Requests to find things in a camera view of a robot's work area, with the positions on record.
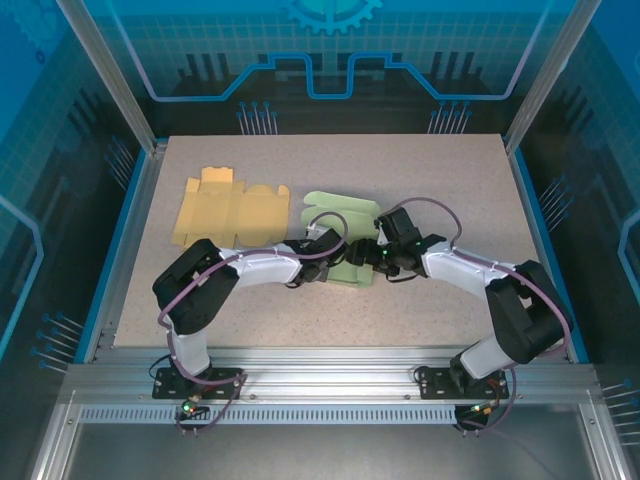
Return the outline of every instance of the glass wall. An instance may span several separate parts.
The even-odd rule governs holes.
[[[636,388],[639,20],[637,3],[601,4],[521,146],[589,356],[605,384]]]
[[[573,3],[87,6],[168,136],[506,132]]]
[[[55,2],[3,3],[0,43],[0,477],[18,479],[30,474],[138,147]]]

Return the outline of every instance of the table surface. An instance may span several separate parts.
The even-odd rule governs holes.
[[[295,135],[171,137],[142,235],[120,323],[118,347],[165,346],[156,324],[154,280],[180,255],[171,233],[188,177],[234,168],[247,186],[291,191],[288,238],[302,238],[302,199],[314,190],[366,198],[383,210],[407,197],[439,199],[462,220],[462,248],[521,263],[537,258],[499,135]],[[451,238],[438,207],[407,207],[423,235]],[[465,345],[492,331],[484,302],[436,280],[372,287],[324,283],[290,290],[234,291],[207,329],[210,346]]]

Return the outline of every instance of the purple cable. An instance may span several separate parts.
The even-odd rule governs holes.
[[[540,298],[540,300],[542,300],[547,305],[547,307],[549,307],[549,309],[553,312],[553,314],[558,318],[558,321],[562,325],[562,332],[563,332],[562,343],[560,345],[556,346],[556,347],[551,348],[550,350],[547,350],[546,352],[542,352],[540,355],[538,355],[539,357],[547,357],[549,355],[554,355],[556,353],[559,353],[563,349],[569,347],[569,343],[571,341],[571,330],[569,329],[569,323],[567,322],[567,319],[565,318],[565,316],[562,313],[562,311],[560,310],[560,308],[558,308],[558,306],[553,302],[553,300],[551,300],[551,298],[549,298],[549,296],[547,294],[545,294],[542,290],[540,290],[540,288],[538,288],[538,286],[535,283],[533,283],[532,281],[528,280],[524,276],[520,275],[518,272],[516,272],[514,270],[511,270],[510,268],[504,267],[503,265],[500,265],[499,263],[488,262],[488,261],[483,260],[481,258],[477,258],[477,257],[474,257],[472,255],[468,255],[466,253],[462,253],[456,248],[455,243],[458,241],[460,236],[462,236],[462,222],[458,218],[458,215],[456,215],[456,213],[453,210],[451,210],[451,208],[449,208],[447,205],[445,205],[444,203],[440,202],[439,200],[435,200],[433,198],[429,198],[429,197],[411,197],[411,198],[407,198],[406,200],[403,200],[402,202],[398,203],[395,207],[393,207],[389,211],[391,212],[393,210],[396,210],[397,208],[400,208],[402,205],[404,205],[406,203],[415,202],[415,201],[433,203],[434,205],[437,205],[437,206],[443,208],[444,210],[447,211],[447,213],[449,213],[449,215],[451,215],[451,217],[453,218],[453,221],[456,222],[456,226],[458,227],[458,232],[456,233],[456,235],[453,237],[453,239],[450,242],[451,251],[453,252],[454,255],[456,255],[456,256],[458,256],[460,258],[463,258],[463,259],[467,260],[468,262],[473,262],[473,263],[476,263],[478,265],[482,265],[484,267],[488,267],[488,268],[492,268],[492,269],[498,270],[500,272],[506,273],[507,275],[515,278],[520,283],[522,283],[523,285],[528,287],[533,293],[535,293]]]
[[[463,420],[464,423],[472,425],[474,427],[478,427],[483,432],[490,432],[491,430],[496,428],[498,425],[500,425],[505,418],[507,418],[507,416],[509,415],[509,412],[511,412],[511,409],[513,408],[513,404],[516,402],[516,392],[518,388],[518,381],[516,380],[515,369],[510,367],[507,370],[511,372],[511,396],[509,397],[509,403],[507,404],[507,407],[504,409],[504,412],[502,412],[502,415],[500,415],[500,418],[498,418],[498,420],[496,420],[489,426],[484,426],[481,423],[471,422],[466,420]]]
[[[309,225],[315,225],[315,223],[319,219],[326,216],[338,217],[338,219],[342,222],[342,226],[344,227],[344,232],[342,234],[342,238],[340,239],[340,241],[333,248],[330,248],[326,252],[314,253],[312,255],[303,255],[298,253],[279,252],[275,248],[269,248],[269,249],[261,248],[257,250],[249,250],[246,252],[238,253],[236,255],[232,255],[231,257],[226,258],[221,262],[218,262],[215,265],[212,265],[211,267],[207,268],[204,272],[202,272],[201,275],[199,275],[195,280],[193,280],[189,285],[187,285],[184,290],[182,290],[178,295],[176,295],[176,297],[173,300],[171,300],[171,302],[169,302],[169,304],[166,307],[164,307],[164,309],[160,312],[160,315],[158,315],[158,324],[167,330],[167,345],[169,346],[169,353],[171,354],[171,359],[173,360],[173,363],[175,364],[176,368],[178,369],[178,371],[183,377],[188,378],[192,382],[198,383],[200,385],[217,387],[220,385],[226,385],[228,383],[233,383],[236,381],[242,381],[243,376],[238,375],[236,377],[228,378],[225,380],[207,381],[207,380],[202,380],[201,378],[198,378],[194,375],[191,375],[189,372],[185,370],[185,368],[182,366],[182,364],[177,358],[175,345],[173,344],[173,337],[171,335],[171,331],[173,327],[170,323],[165,321],[164,317],[167,316],[169,312],[173,310],[173,308],[178,303],[180,303],[182,299],[184,299],[184,297],[186,297],[194,288],[196,288],[196,286],[200,282],[209,278],[216,270],[219,270],[225,265],[228,265],[231,262],[235,262],[236,260],[239,260],[242,257],[246,257],[249,255],[274,255],[277,257],[295,258],[298,260],[316,260],[318,258],[323,258],[328,255],[331,255],[334,252],[337,252],[345,244],[347,240],[347,235],[349,233],[349,227],[347,226],[347,221],[342,215],[336,212],[324,212],[318,215],[317,217],[315,217],[313,220],[311,220],[311,222],[309,222]]]

